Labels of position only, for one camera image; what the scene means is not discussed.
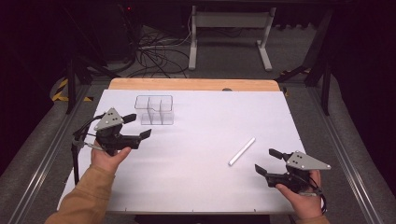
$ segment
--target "white paper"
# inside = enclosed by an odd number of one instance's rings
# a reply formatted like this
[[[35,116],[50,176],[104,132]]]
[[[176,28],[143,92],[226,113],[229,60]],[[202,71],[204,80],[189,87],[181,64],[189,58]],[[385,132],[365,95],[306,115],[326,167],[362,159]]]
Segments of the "white paper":
[[[120,165],[108,211],[143,213],[291,213],[290,203],[254,164],[268,173],[286,173],[286,163],[268,149],[304,152],[282,92],[274,91],[104,91],[95,115],[115,107],[134,111],[138,95],[172,95],[173,125],[123,125],[124,135],[152,129]],[[95,134],[94,124],[90,133]],[[233,165],[228,162],[252,137],[255,143]],[[94,137],[88,136],[87,142]],[[79,154],[81,175],[91,149]],[[73,172],[64,195],[74,187]]]

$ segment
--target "transparent acrylic box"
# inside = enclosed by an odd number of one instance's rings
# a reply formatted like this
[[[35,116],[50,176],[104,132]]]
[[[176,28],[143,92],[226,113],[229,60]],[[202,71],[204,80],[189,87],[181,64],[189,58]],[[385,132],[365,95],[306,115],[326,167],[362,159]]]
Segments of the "transparent acrylic box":
[[[171,95],[139,95],[134,103],[142,125],[172,125],[174,123]]]

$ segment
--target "white pen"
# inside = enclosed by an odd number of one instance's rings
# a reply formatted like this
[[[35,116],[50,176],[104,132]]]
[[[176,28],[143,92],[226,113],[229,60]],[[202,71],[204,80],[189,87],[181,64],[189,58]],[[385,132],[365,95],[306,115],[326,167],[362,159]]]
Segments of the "white pen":
[[[254,141],[256,141],[256,138],[254,138],[254,137],[251,138],[250,141],[248,141],[248,143],[247,143],[244,147],[242,147],[242,149],[239,150],[238,153],[236,153],[236,155],[233,157],[233,159],[230,160],[230,161],[228,162],[228,164],[229,164],[230,166],[232,166],[233,163],[236,162],[236,161],[239,159],[239,157],[240,157],[246,150],[248,150],[248,148],[254,143]]]

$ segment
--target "tan sleeve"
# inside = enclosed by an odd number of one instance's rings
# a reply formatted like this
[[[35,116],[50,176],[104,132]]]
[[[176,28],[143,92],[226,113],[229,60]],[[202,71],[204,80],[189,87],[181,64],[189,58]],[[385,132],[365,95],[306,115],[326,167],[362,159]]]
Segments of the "tan sleeve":
[[[296,221],[297,224],[330,224],[325,216],[301,219]]]
[[[59,211],[46,223],[101,223],[105,217],[114,175],[90,166],[76,187],[61,202]]]

